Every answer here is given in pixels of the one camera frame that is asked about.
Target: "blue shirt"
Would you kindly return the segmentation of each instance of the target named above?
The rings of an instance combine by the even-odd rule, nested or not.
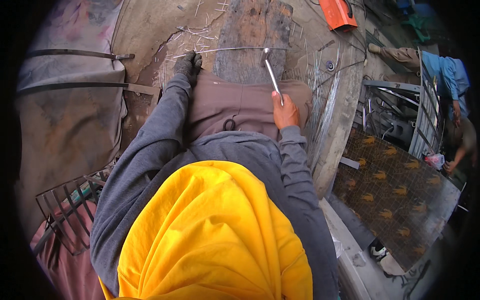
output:
[[[468,117],[470,111],[465,101],[465,95],[458,97],[470,87],[467,70],[465,70],[462,61],[448,56],[440,57],[426,51],[422,51],[422,61],[430,77],[432,79],[434,76],[437,78],[438,95],[458,100],[461,115]],[[449,106],[448,115],[453,120],[452,105]]]

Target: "gray sweatshirt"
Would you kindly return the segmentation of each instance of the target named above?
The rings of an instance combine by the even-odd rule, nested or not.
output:
[[[225,160],[243,165],[261,180],[270,199],[290,220],[312,269],[313,298],[337,299],[335,248],[318,206],[300,128],[283,128],[279,143],[257,132],[227,131],[185,145],[182,131],[191,95],[187,77],[175,75],[103,188],[90,233],[90,258],[103,283],[118,296],[123,243],[161,184],[185,165]]]

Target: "black glove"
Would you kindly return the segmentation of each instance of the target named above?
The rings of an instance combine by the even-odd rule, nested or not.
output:
[[[188,77],[191,86],[197,83],[197,75],[202,67],[202,56],[195,51],[187,52],[185,56],[177,58],[173,66],[173,74],[183,74]]]

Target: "orange welding machine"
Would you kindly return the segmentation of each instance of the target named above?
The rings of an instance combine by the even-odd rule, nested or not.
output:
[[[352,5],[348,0],[319,0],[330,30],[344,32],[357,28]]]

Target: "hammer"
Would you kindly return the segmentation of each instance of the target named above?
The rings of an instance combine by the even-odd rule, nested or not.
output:
[[[262,67],[267,67],[268,73],[270,73],[270,77],[272,78],[272,85],[276,92],[280,95],[280,103],[283,106],[283,96],[280,93],[280,89],[278,88],[278,84],[276,83],[275,75],[273,74],[272,66],[270,65],[270,61],[268,60],[268,56],[270,55],[270,48],[264,48],[262,51],[262,59],[260,61],[260,65]]]

